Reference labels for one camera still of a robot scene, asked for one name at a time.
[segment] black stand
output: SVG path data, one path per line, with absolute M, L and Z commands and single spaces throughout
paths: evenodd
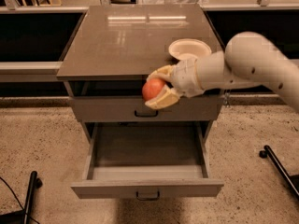
M 275 166 L 278 168 L 282 177 L 289 184 L 291 190 L 299 200 L 299 175 L 289 175 L 285 168 L 280 163 L 278 157 L 275 155 L 270 146 L 264 146 L 264 150 L 260 151 L 260 157 L 265 159 L 268 155 Z
M 32 205 L 35 197 L 35 190 L 42 186 L 42 182 L 37 178 L 37 172 L 33 171 L 30 175 L 26 202 L 23 210 L 7 213 L 0 216 L 0 224 L 29 224 Z

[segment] brown tabletop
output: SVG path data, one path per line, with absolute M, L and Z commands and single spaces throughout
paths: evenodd
M 169 45 L 181 38 L 221 45 L 198 5 L 90 7 L 58 72 L 60 80 L 142 77 L 177 63 Z

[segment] drawer handle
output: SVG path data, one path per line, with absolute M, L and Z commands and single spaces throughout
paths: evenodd
M 160 199 L 160 191 L 158 190 L 157 192 L 157 197 L 155 198 L 140 198 L 139 197 L 139 193 L 137 192 L 136 193 L 136 198 L 139 200 L 139 201 L 157 201 Z
M 134 111 L 134 114 L 136 117 L 139 118 L 153 118 L 153 117 L 157 117 L 159 112 L 158 110 L 155 110 L 155 113 L 138 113 L 137 111 Z

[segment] closed drawer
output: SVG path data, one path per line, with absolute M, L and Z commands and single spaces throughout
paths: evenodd
M 209 178 L 195 123 L 98 125 L 83 180 L 72 184 L 79 198 L 215 197 L 221 190 L 222 181 Z
M 168 108 L 155 111 L 136 97 L 76 97 L 71 105 L 78 121 L 188 121 L 215 120 L 220 113 L 222 99 L 219 95 L 181 98 Z

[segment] white bowl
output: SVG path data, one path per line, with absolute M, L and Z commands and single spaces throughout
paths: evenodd
M 212 53 L 210 46 L 195 39 L 180 39 L 170 44 L 169 53 L 178 60 L 199 58 Z

